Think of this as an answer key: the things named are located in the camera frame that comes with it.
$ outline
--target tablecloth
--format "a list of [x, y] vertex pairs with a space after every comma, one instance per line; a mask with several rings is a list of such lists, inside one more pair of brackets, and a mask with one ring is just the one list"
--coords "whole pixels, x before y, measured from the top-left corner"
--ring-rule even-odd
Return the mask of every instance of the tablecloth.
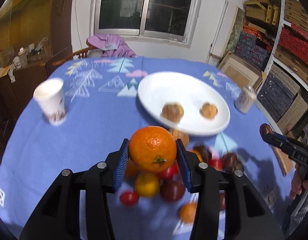
[[[0, 217], [16, 237], [48, 187], [63, 169], [88, 170], [119, 149], [124, 138], [140, 127], [159, 125], [137, 98], [141, 79], [159, 71], [185, 73], [215, 88], [227, 101], [230, 123], [210, 137], [190, 137], [188, 149], [199, 141], [220, 155], [232, 151], [243, 162], [245, 174], [263, 196], [279, 223], [290, 203], [293, 172], [283, 177], [272, 149], [262, 141], [259, 127], [267, 122], [256, 106], [247, 115], [234, 107], [240, 89], [213, 66], [177, 59], [91, 58], [66, 62], [51, 75], [64, 79], [69, 114], [58, 126], [48, 123], [38, 104], [31, 100], [9, 139], [0, 167]], [[188, 240], [191, 225], [183, 223], [177, 210], [197, 194], [186, 192], [173, 204], [160, 196], [143, 198], [133, 208], [119, 203], [119, 194], [132, 185], [124, 182], [108, 205], [117, 240]], [[86, 239], [84, 192], [81, 192], [81, 238]], [[224, 237], [220, 213], [219, 239]]]

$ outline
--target purple jacket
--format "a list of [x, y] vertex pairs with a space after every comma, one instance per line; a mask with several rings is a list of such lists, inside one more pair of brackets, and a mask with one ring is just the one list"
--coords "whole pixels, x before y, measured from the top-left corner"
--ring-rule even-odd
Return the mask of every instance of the purple jacket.
[[96, 34], [87, 41], [103, 51], [103, 57], [136, 57], [134, 51], [128, 47], [119, 35]]

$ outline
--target hand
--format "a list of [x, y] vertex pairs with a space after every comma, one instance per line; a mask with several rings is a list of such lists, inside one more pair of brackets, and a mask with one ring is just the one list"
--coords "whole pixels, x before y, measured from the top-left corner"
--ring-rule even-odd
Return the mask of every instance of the hand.
[[[292, 182], [291, 182], [291, 191], [290, 191], [290, 198], [291, 199], [295, 199], [296, 195], [300, 195], [302, 192], [301, 189], [301, 179], [299, 176], [299, 165], [296, 164], [295, 165], [296, 171], [294, 173]], [[308, 190], [308, 180], [305, 180], [303, 182], [303, 187]]]

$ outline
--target screw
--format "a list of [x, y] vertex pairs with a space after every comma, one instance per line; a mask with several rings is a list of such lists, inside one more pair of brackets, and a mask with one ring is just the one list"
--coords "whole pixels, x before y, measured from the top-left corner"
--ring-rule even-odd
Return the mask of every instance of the screw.
[[100, 163], [97, 163], [97, 168], [99, 169], [104, 169], [106, 168], [107, 164], [105, 162], [100, 162]]
[[69, 169], [65, 169], [62, 171], [62, 175], [63, 176], [68, 176], [71, 173], [71, 171]]
[[243, 172], [240, 171], [240, 170], [235, 170], [235, 171], [234, 171], [234, 174], [235, 174], [236, 176], [238, 176], [238, 177], [242, 177], [242, 176], [243, 176]]
[[198, 166], [199, 166], [201, 169], [207, 169], [207, 167], [208, 167], [207, 163], [199, 163]]

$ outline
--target aluminum can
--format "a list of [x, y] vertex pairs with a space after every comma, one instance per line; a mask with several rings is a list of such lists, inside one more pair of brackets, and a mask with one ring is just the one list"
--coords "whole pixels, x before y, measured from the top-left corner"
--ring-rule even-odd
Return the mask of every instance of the aluminum can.
[[257, 97], [252, 87], [244, 87], [239, 97], [235, 101], [235, 107], [242, 114], [247, 114]]

